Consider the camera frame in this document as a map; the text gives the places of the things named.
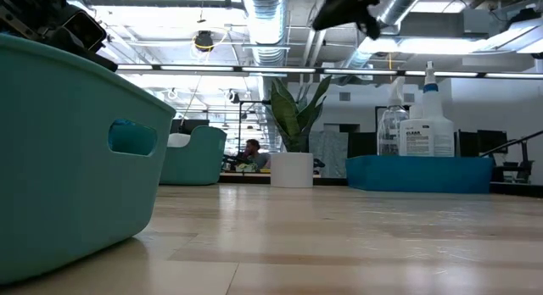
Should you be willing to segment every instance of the basket handle hole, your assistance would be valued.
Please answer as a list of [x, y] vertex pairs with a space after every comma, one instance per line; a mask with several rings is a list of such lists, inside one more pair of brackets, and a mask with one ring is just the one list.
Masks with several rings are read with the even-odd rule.
[[117, 119], [109, 126], [109, 149], [117, 153], [149, 156], [157, 142], [156, 131], [126, 119]]

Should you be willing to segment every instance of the spray bottle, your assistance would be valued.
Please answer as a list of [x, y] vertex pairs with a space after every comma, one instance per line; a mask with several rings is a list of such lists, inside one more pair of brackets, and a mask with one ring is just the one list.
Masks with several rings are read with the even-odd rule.
[[400, 122], [409, 119], [401, 106], [405, 77], [399, 77], [390, 85], [389, 106], [379, 121], [377, 131], [378, 155], [399, 155]]
[[434, 156], [431, 120], [423, 118], [423, 106], [409, 108], [409, 120], [400, 122], [400, 156]]
[[441, 95], [435, 81], [434, 64], [430, 61], [426, 68], [423, 90], [423, 116], [432, 123], [431, 135], [434, 140], [434, 156], [455, 156], [455, 126], [443, 115]]

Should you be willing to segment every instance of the white planter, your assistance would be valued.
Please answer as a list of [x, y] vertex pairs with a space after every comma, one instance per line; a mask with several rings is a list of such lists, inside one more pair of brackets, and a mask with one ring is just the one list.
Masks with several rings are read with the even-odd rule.
[[282, 188], [313, 187], [313, 154], [272, 154], [271, 186]]

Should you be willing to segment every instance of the person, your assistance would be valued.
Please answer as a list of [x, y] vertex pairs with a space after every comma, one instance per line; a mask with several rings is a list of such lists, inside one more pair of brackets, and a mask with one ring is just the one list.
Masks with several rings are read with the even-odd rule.
[[247, 160], [252, 161], [260, 169], [269, 169], [270, 168], [270, 154], [269, 153], [259, 153], [260, 144], [256, 139], [249, 139], [245, 145], [244, 157]]

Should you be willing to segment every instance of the plastic bin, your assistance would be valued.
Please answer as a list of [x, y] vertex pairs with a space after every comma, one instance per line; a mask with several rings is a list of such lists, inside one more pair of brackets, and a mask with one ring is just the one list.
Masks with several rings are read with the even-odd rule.
[[[0, 93], [0, 284], [56, 269], [146, 226], [172, 108], [97, 64], [5, 35]], [[145, 127], [113, 126], [122, 119]], [[147, 145], [134, 132], [147, 133]], [[109, 134], [124, 147], [112, 151]]]
[[368, 191], [488, 193], [492, 159], [360, 156], [347, 159], [349, 186]]
[[221, 176], [227, 134], [210, 126], [197, 126], [185, 147], [168, 147], [160, 184], [212, 185]]

